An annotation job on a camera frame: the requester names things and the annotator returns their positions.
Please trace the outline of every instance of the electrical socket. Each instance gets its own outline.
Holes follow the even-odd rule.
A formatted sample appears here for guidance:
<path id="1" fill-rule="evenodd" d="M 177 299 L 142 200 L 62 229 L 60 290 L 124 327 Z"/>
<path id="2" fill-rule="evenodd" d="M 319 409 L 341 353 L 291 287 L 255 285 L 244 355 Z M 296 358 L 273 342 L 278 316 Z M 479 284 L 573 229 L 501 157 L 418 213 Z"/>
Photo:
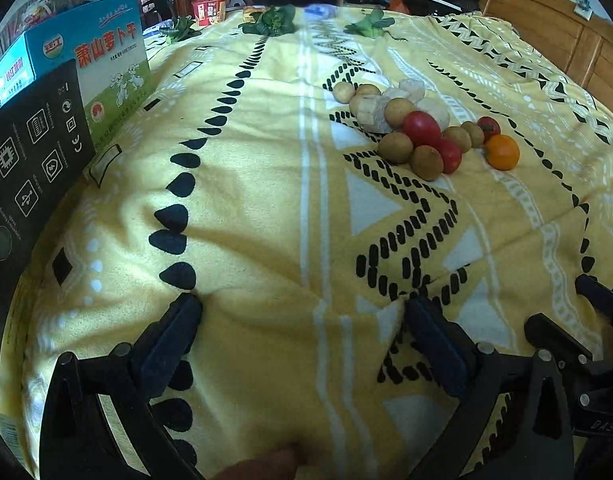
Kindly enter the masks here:
<path id="1" fill-rule="evenodd" d="M 589 21 L 591 16 L 593 16 L 593 9 L 585 9 L 584 7 L 581 6 L 581 4 L 577 4 L 575 5 L 575 14 L 579 14 L 581 17 L 583 17 L 585 20 Z"/>

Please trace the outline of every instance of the red container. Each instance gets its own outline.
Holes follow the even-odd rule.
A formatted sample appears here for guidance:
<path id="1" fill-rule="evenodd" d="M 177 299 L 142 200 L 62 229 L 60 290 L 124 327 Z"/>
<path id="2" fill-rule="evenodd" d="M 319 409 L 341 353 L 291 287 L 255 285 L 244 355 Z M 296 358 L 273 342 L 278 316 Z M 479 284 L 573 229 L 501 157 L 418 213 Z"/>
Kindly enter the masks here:
<path id="1" fill-rule="evenodd" d="M 200 27 L 221 23 L 226 18 L 226 0 L 199 0 L 192 5 L 195 20 Z"/>

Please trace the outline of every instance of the pile of fruits and vegetables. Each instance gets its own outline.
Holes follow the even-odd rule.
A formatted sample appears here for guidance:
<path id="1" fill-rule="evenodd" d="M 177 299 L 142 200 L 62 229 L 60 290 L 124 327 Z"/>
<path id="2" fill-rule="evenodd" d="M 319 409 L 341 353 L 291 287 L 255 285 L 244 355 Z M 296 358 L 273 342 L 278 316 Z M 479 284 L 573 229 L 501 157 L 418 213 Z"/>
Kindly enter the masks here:
<path id="1" fill-rule="evenodd" d="M 519 146 L 502 135 L 497 121 L 483 117 L 476 123 L 449 126 L 450 112 L 439 100 L 426 97 L 424 82 L 401 81 L 399 88 L 382 92 L 377 86 L 342 81 L 333 88 L 335 100 L 348 104 L 350 112 L 367 132 L 382 134 L 378 152 L 391 164 L 408 164 L 424 180 L 455 173 L 462 157 L 481 148 L 495 169 L 509 171 L 519 162 Z"/>

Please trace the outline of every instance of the wooden headboard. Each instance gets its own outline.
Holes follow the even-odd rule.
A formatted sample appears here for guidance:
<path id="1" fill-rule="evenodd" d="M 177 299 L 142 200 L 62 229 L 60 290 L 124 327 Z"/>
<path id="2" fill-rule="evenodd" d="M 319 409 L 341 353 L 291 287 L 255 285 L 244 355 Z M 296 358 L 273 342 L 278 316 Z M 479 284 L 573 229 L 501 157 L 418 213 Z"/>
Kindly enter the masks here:
<path id="1" fill-rule="evenodd" d="M 485 16 L 513 24 L 523 40 L 613 112 L 613 25 L 573 12 L 569 0 L 482 0 Z"/>

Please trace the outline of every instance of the wall outlet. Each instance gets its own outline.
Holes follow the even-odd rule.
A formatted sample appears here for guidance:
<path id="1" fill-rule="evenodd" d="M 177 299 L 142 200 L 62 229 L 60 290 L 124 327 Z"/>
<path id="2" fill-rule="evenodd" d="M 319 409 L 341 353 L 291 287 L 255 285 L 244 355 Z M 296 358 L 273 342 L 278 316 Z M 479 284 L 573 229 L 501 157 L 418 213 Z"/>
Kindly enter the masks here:
<path id="1" fill-rule="evenodd" d="M 593 16 L 593 9 L 590 7 L 583 6 L 583 4 L 578 3 L 575 5 L 575 14 L 579 14 L 585 20 L 590 20 L 590 17 Z"/>

